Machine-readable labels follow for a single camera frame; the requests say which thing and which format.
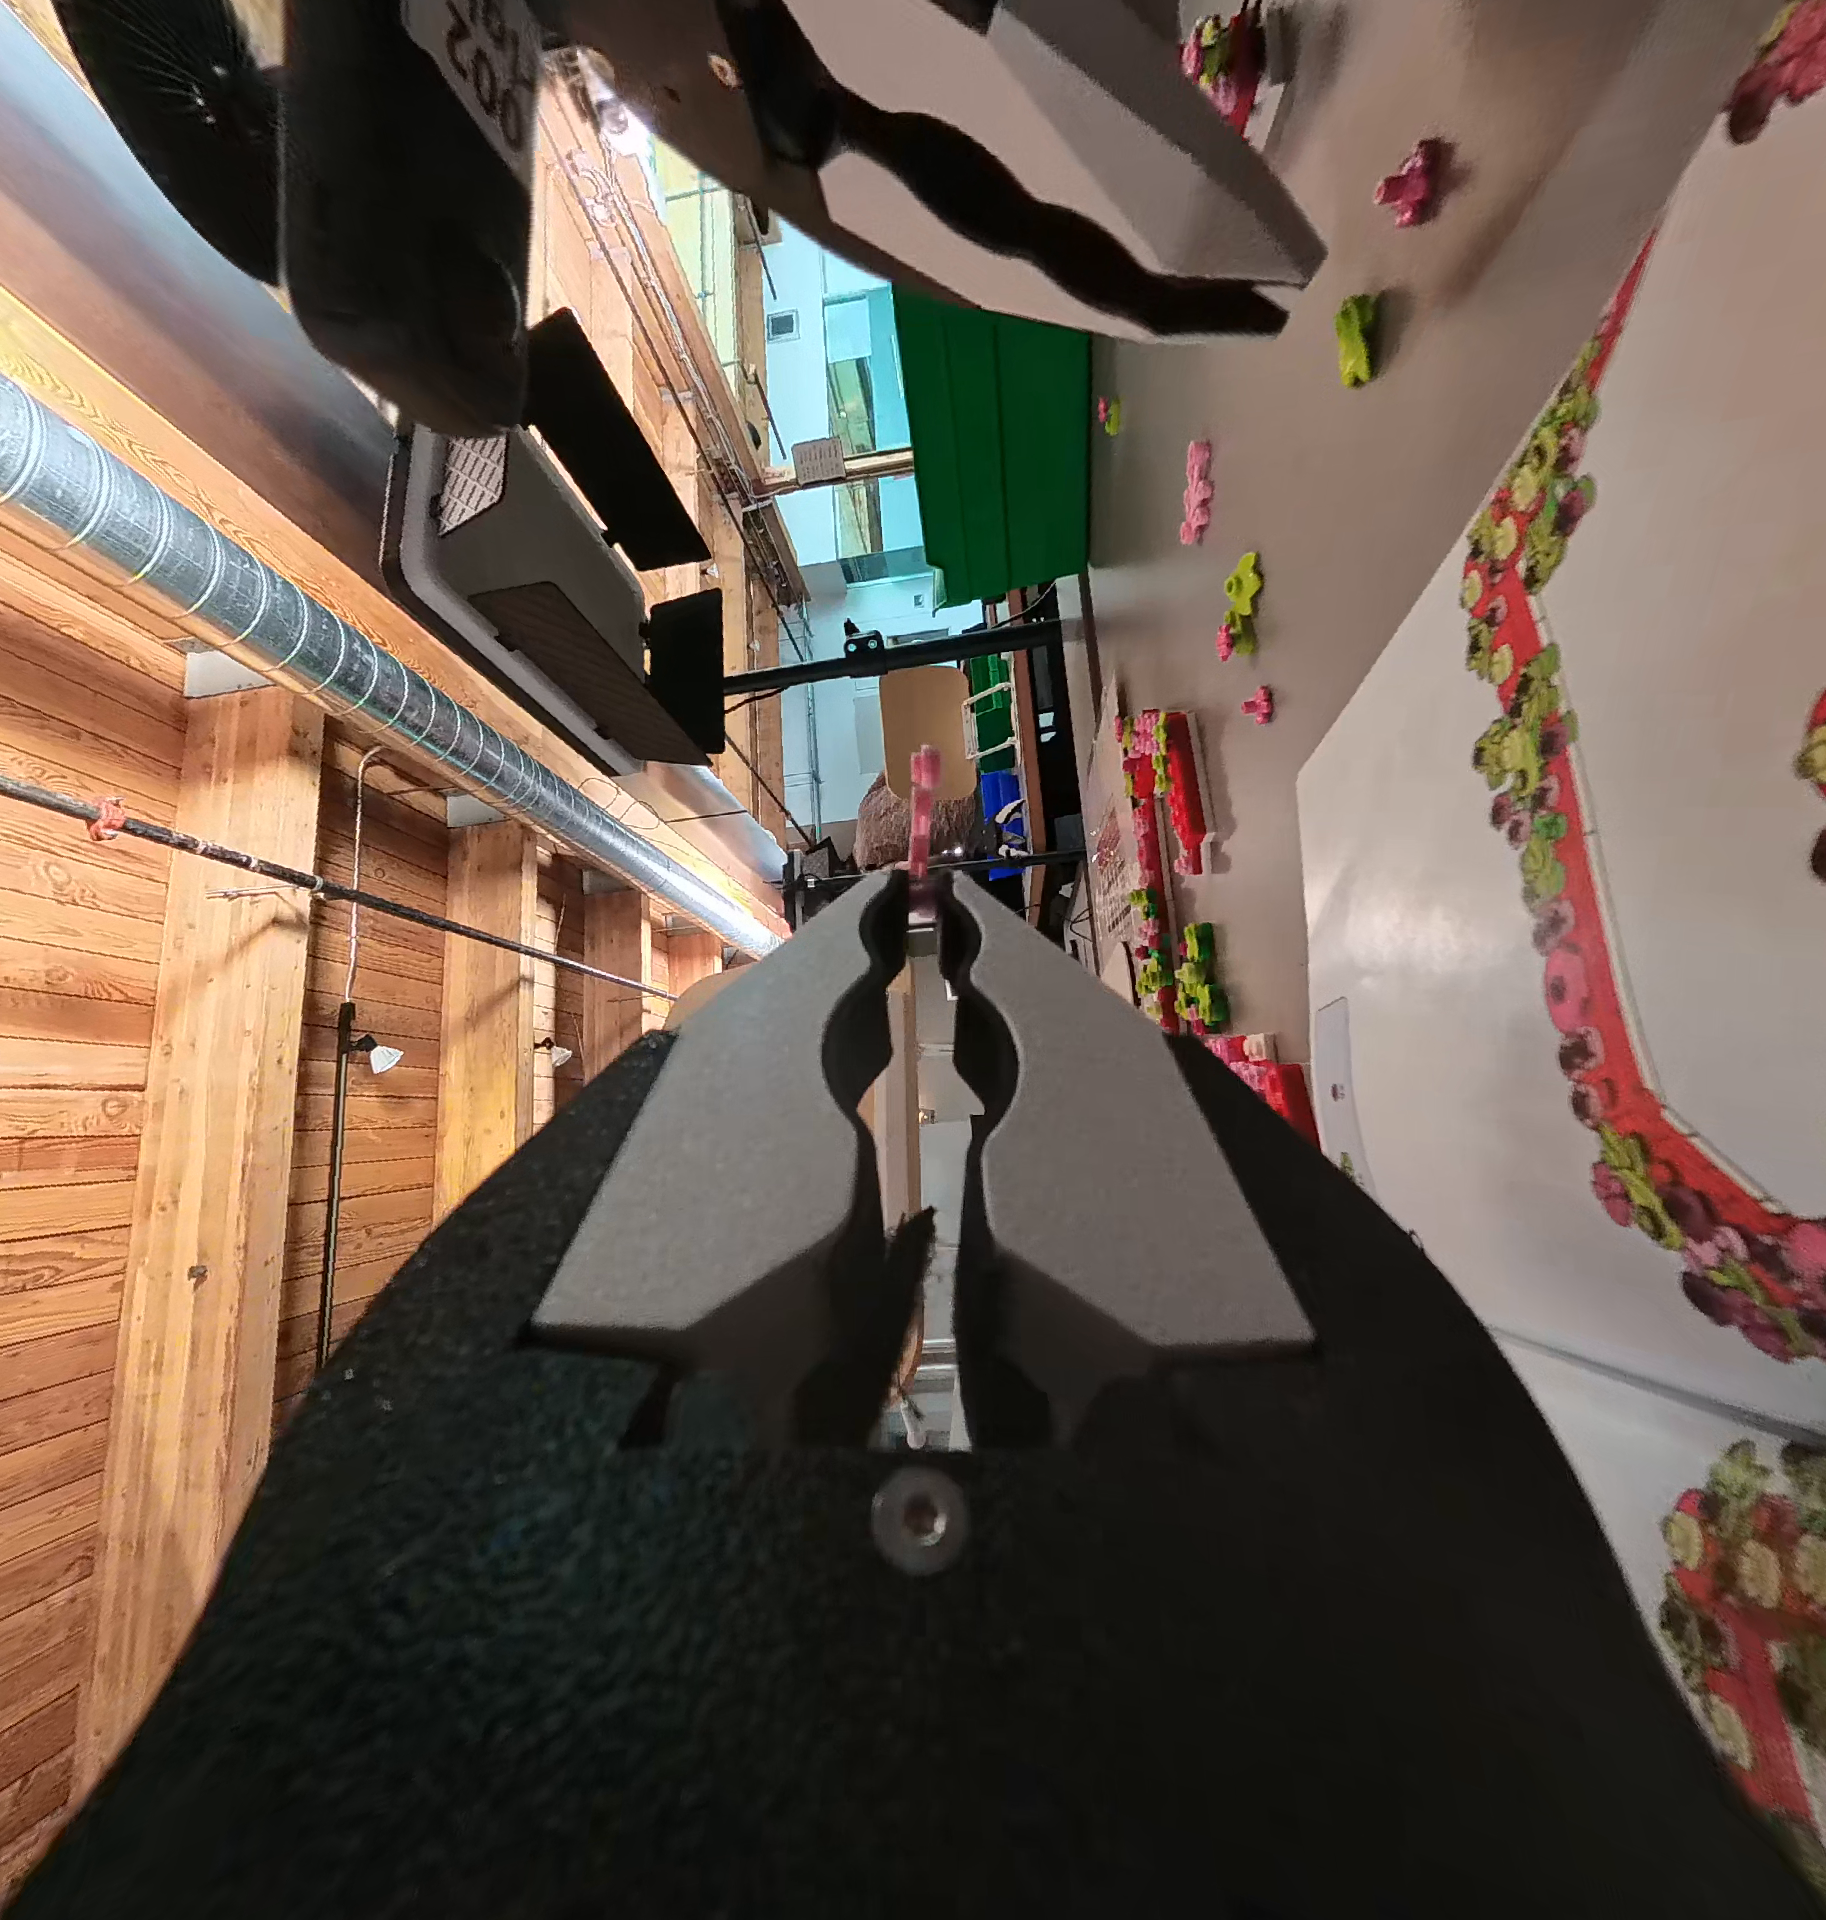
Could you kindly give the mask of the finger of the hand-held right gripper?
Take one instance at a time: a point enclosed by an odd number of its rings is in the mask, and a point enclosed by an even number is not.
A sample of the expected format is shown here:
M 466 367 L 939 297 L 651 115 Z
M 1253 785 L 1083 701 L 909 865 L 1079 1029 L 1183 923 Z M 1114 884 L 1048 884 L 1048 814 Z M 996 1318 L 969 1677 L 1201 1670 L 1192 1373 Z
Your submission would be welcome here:
M 834 150 L 1247 150 L 1134 3 L 789 3 Z M 1327 244 L 1292 196 L 1292 297 Z
M 905 289 L 1110 340 L 1274 340 L 1292 297 L 1292 190 L 1247 150 L 765 155 L 765 201 Z

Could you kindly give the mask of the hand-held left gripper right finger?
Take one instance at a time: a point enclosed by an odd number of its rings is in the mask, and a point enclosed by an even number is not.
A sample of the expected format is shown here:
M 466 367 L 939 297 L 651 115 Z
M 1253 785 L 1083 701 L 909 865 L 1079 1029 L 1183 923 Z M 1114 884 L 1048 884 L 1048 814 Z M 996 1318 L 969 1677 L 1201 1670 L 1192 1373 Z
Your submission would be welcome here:
M 980 1107 L 956 1269 L 971 1445 L 1070 1445 L 1124 1382 L 1306 1357 L 1309 1318 L 1167 1036 L 969 879 L 934 919 Z

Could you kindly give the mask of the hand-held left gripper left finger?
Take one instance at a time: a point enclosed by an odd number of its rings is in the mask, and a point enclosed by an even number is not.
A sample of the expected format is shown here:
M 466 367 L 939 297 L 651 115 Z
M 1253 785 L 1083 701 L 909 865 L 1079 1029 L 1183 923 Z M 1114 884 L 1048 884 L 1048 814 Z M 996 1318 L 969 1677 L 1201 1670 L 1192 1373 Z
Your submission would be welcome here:
M 909 875 L 875 874 L 687 1015 L 534 1313 L 713 1377 L 775 1445 L 864 1445 L 916 1318 L 861 1101 L 892 1067 Z

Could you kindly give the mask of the pink lego stem piece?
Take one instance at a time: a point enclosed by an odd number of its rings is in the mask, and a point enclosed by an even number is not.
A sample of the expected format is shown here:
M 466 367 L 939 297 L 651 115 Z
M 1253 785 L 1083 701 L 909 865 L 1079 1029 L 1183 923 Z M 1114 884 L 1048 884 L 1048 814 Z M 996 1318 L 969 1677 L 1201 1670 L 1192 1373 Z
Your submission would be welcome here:
M 905 848 L 905 879 L 907 879 L 907 911 L 909 923 L 929 917 L 929 848 L 932 848 L 932 819 L 939 806 L 943 773 L 943 755 L 934 744 L 923 744 L 909 755 L 907 772 L 907 848 Z

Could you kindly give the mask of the small red flowered lego assembly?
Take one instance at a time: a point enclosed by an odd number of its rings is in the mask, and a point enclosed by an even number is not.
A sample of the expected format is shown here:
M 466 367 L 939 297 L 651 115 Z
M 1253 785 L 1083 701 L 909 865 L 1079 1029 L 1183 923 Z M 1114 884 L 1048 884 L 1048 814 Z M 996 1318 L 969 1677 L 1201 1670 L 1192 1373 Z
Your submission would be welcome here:
M 1267 81 L 1263 3 L 1239 3 L 1233 14 L 1209 14 L 1181 40 L 1183 78 L 1206 94 L 1215 115 L 1246 136 Z

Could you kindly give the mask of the dark pink lego flower piece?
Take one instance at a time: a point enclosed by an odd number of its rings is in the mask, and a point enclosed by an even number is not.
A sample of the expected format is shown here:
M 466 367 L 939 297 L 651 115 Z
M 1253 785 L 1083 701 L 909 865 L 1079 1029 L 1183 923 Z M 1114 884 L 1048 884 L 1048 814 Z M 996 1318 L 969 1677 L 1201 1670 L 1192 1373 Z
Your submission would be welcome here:
M 1420 136 L 1408 158 L 1376 185 L 1373 201 L 1387 213 L 1395 227 L 1411 231 L 1438 215 L 1449 188 L 1454 140 L 1432 134 Z

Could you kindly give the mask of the partly built red lego heart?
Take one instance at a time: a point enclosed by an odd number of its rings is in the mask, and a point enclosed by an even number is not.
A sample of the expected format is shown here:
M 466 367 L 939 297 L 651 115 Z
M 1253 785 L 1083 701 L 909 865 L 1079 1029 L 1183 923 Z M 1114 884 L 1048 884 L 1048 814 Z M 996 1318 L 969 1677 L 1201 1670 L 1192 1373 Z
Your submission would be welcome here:
M 1119 716 L 1114 737 L 1130 827 L 1121 942 L 1134 1004 L 1165 1036 L 1201 1042 L 1263 1107 L 1317 1139 L 1305 1067 L 1281 1060 L 1274 1036 L 1235 1024 L 1217 928 L 1186 919 L 1175 894 L 1178 879 L 1206 874 L 1217 836 L 1192 722 L 1186 712 L 1144 708 Z

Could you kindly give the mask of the black round fan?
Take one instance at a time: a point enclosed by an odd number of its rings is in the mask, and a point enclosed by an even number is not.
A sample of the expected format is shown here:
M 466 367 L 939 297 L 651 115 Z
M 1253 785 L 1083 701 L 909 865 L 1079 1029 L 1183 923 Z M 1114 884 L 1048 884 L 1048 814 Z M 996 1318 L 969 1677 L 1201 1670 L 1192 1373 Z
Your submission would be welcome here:
M 279 86 L 234 3 L 56 3 L 86 86 L 180 219 L 279 283 Z

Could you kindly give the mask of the large black ceiling panel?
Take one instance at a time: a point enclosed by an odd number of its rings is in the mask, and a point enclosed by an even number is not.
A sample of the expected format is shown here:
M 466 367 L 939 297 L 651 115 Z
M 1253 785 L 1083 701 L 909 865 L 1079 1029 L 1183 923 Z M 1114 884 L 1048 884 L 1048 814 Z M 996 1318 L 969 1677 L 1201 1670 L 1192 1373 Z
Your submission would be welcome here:
M 528 330 L 522 420 L 635 570 L 711 564 L 698 524 L 571 308 Z

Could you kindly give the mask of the laminated paper sheet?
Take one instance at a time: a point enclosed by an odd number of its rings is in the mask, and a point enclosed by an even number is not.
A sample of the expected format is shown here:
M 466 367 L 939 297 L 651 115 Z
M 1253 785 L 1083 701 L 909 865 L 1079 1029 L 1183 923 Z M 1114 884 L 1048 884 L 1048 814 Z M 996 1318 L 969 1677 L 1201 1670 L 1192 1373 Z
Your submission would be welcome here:
M 1094 727 L 1082 748 L 1082 827 L 1086 838 L 1086 949 L 1094 972 L 1134 1000 L 1139 915 L 1139 857 L 1134 802 L 1121 748 L 1124 701 L 1119 675 L 1104 675 Z

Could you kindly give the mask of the grey ceiling unit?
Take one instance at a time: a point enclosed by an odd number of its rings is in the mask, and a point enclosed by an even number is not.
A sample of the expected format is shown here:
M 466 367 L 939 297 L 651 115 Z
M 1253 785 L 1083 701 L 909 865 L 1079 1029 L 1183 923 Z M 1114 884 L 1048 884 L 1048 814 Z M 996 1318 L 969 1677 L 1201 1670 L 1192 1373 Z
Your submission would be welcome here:
M 528 427 L 456 437 L 406 427 L 389 469 L 383 570 L 395 599 L 540 727 L 635 778 L 696 767 L 651 700 L 651 609 L 563 463 Z

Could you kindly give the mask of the thin black ceiling rod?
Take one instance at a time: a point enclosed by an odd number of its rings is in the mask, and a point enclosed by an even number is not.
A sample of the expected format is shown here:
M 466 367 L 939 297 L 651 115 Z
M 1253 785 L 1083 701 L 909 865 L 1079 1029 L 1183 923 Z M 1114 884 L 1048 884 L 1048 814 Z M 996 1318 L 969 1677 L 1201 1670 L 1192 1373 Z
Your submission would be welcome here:
M 586 960 L 579 956 L 566 956 L 558 951 L 548 951 L 528 942 L 519 942 L 512 936 L 499 936 L 499 931 L 489 931 L 481 927 L 470 927 L 470 923 L 456 923 L 449 917 L 442 915 L 430 915 L 419 911 L 406 901 L 395 901 L 384 897 L 380 893 L 368 890 L 358 890 L 347 884 L 336 884 L 328 875 L 320 874 L 307 874 L 302 867 L 286 867 L 277 865 L 269 857 L 243 852 L 243 848 L 230 848 L 219 842 L 212 842 L 204 836 L 189 836 L 161 825 L 151 825 L 147 816 L 132 816 L 121 802 L 106 800 L 106 802 L 84 802 L 65 794 L 56 794 L 51 785 L 39 785 L 34 779 L 16 779 L 0 773 L 0 802 L 13 802 L 13 806 L 26 806 L 71 825 L 80 825 L 90 842 L 113 842 L 113 838 L 129 838 L 129 842 L 142 842 L 151 848 L 164 848 L 164 852 L 176 852 L 183 857 L 193 862 L 204 862 L 212 867 L 225 867 L 234 874 L 248 874 L 260 884 L 266 884 L 269 890 L 286 890 L 286 893 L 302 893 L 307 897 L 317 901 L 337 901 L 345 908 L 359 908 L 359 911 L 372 911 L 380 917 L 399 919 L 399 923 L 409 923 L 430 931 L 442 931 L 479 949 L 495 949 L 495 951 L 505 951 L 514 954 L 522 960 L 530 964 L 548 964 L 557 965 L 563 972 L 582 975 L 582 978 L 592 978 L 649 1000 L 659 1000 L 660 1006 L 675 1006 L 678 994 L 672 988 L 659 988 L 649 978 L 637 978 L 637 975 L 620 975 L 620 972 L 608 972 L 600 969 Z

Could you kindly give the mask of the black metal pole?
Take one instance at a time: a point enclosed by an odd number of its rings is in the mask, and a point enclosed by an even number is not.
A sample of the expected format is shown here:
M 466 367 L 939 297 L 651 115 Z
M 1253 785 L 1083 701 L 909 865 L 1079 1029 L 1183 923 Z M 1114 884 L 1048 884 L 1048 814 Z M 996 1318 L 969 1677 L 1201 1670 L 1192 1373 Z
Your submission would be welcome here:
M 888 642 L 884 636 L 852 636 L 842 653 L 828 658 L 801 658 L 794 664 L 771 664 L 728 676 L 723 701 L 756 701 L 760 696 L 778 696 L 808 685 L 880 681 L 925 664 L 967 664 L 969 658 L 1031 653 L 1038 645 L 1062 642 L 1065 636 L 1068 625 L 1058 620 L 1007 621 L 996 629 L 907 642 Z

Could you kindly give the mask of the small black ceiling panel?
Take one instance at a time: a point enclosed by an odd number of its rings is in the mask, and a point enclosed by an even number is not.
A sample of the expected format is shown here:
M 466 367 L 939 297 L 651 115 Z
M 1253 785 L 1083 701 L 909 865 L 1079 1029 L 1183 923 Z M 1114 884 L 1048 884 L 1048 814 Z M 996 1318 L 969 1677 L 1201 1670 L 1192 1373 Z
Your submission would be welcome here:
M 668 597 L 647 613 L 649 693 L 694 745 L 688 758 L 728 748 L 723 590 Z

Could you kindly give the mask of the silver metal air duct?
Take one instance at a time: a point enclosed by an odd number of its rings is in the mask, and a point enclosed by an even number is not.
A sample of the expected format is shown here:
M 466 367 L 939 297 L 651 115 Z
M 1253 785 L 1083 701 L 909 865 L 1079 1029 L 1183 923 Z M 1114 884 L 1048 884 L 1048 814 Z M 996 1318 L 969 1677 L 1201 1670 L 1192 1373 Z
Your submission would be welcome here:
M 765 956 L 784 931 L 0 374 L 0 524 Z

